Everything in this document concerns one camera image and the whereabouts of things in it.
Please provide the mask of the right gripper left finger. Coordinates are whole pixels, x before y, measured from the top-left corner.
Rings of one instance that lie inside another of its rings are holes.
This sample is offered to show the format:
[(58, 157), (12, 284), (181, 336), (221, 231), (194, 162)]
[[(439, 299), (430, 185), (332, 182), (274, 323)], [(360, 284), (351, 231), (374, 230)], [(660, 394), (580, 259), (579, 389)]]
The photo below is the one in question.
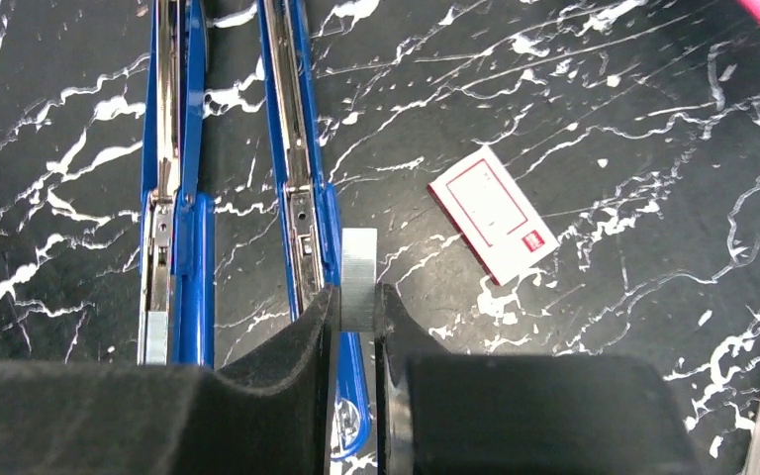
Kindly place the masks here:
[(340, 295), (221, 369), (0, 361), (0, 474), (326, 474)]

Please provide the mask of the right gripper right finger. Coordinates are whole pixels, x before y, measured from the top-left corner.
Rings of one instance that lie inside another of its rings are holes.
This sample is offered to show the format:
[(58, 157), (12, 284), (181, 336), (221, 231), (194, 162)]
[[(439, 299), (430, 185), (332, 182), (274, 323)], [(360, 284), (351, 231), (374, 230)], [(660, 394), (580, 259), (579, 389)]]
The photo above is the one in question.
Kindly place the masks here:
[(382, 474), (698, 474), (669, 386), (622, 355), (448, 351), (397, 290), (374, 300)]

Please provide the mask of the grey staple strip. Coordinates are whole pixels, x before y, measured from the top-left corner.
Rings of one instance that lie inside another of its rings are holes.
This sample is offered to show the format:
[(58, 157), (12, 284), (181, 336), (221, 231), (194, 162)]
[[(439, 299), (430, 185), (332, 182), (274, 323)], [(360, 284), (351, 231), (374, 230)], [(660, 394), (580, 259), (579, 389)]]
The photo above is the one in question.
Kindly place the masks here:
[(373, 331), (377, 248), (376, 229), (342, 229), (340, 328), (343, 332)]
[(168, 359), (169, 322), (167, 312), (146, 313), (143, 362), (166, 364)]

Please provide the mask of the small red staple box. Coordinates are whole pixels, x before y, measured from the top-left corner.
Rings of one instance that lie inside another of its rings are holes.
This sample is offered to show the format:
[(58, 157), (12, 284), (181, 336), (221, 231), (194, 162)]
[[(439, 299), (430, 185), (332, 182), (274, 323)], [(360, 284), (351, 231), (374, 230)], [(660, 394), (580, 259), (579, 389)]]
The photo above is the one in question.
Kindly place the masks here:
[(483, 145), (427, 190), (495, 284), (505, 285), (558, 247), (558, 239), (493, 150)]

